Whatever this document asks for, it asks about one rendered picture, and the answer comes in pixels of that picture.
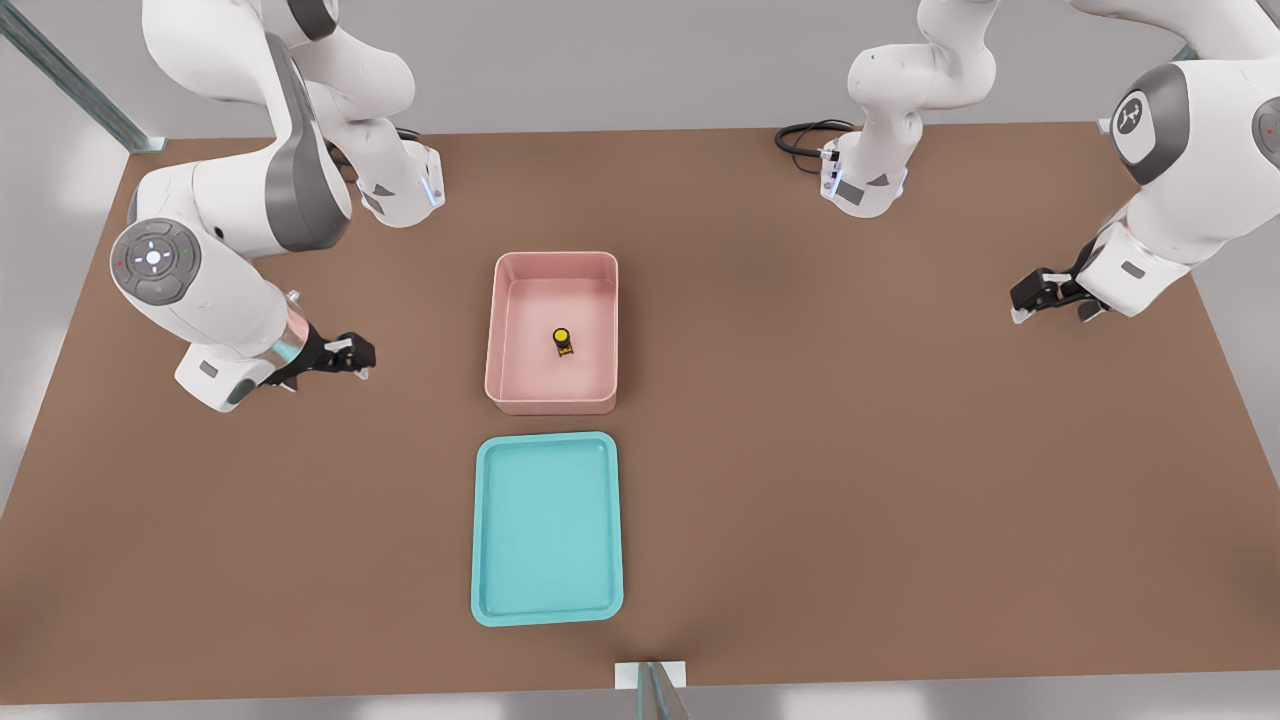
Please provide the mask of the pink plastic box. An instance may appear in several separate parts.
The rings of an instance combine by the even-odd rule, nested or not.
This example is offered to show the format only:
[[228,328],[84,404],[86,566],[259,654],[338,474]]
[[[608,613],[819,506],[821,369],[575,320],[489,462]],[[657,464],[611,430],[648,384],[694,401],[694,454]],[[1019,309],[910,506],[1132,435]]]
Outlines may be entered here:
[[614,409],[620,265],[603,251],[507,252],[495,263],[486,396],[511,416]]

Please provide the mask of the pale blue-green tray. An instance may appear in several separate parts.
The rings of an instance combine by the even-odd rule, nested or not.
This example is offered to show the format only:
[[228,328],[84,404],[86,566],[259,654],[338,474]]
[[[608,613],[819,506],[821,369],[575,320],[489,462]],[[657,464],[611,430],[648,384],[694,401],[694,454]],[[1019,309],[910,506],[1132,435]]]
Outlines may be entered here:
[[625,601],[620,462],[598,430],[503,436],[476,456],[471,611],[489,628],[594,623]]

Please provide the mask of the silver frame post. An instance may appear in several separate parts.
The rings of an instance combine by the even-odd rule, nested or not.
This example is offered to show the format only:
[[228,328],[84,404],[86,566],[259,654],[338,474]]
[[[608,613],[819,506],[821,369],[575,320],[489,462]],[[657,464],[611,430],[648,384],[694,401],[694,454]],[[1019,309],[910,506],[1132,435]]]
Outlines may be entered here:
[[131,154],[156,154],[166,138],[146,135],[12,0],[0,0],[0,36]]
[[614,688],[635,691],[636,720],[690,720],[680,696],[686,687],[685,661],[614,664]]

